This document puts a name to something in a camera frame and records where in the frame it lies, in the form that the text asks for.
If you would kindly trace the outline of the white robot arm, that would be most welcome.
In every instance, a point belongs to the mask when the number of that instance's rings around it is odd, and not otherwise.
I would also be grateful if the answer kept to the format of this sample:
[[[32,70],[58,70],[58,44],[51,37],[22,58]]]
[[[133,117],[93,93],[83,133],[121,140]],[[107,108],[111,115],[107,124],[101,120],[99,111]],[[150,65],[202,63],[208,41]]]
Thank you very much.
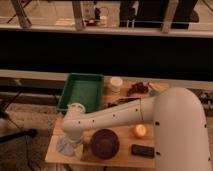
[[[199,98],[183,87],[87,114],[73,103],[62,130],[75,146],[87,130],[151,123],[156,171],[212,171],[205,112]]]

